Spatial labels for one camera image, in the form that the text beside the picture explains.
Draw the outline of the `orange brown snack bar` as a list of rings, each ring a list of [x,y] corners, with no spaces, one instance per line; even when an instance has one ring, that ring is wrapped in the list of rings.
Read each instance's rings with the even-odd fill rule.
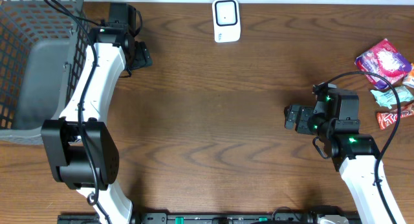
[[[392,110],[385,113],[377,113],[376,119],[381,130],[386,129],[397,121],[398,110]],[[401,118],[413,116],[413,102],[401,107]]]

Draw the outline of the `teal snack packet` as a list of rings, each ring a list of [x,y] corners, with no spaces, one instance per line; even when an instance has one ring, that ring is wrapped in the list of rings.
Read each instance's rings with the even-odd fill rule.
[[[395,87],[394,90],[397,92],[400,102],[413,101],[413,95],[406,87],[399,86]],[[388,109],[391,109],[392,105],[397,104],[397,99],[392,89],[384,92],[371,90],[371,93],[380,107],[387,107]]]

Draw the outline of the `red purple snack bag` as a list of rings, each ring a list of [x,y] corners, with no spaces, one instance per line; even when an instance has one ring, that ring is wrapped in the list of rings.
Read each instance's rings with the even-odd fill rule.
[[[360,71],[384,77],[390,84],[397,83],[411,71],[410,62],[388,39],[359,55],[354,64]]]

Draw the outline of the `orange juice carton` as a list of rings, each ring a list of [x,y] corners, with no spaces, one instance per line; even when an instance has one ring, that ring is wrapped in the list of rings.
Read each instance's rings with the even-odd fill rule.
[[[414,88],[414,64],[411,64],[411,71],[403,79],[402,84]]]

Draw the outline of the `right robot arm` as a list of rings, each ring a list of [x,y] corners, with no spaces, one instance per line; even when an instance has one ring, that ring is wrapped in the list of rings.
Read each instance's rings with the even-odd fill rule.
[[[374,138],[359,132],[359,97],[335,85],[313,88],[315,106],[292,104],[284,110],[285,128],[322,142],[318,153],[332,160],[346,183],[362,223],[404,223],[384,173]]]

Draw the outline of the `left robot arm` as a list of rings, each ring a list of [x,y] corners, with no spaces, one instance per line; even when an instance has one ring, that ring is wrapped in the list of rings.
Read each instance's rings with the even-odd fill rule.
[[[71,100],[57,120],[46,120],[41,137],[55,181],[84,196],[99,223],[140,223],[133,202],[117,181],[119,152],[107,129],[117,80],[152,65],[143,41],[141,13],[111,3],[109,20],[87,31],[86,60]]]

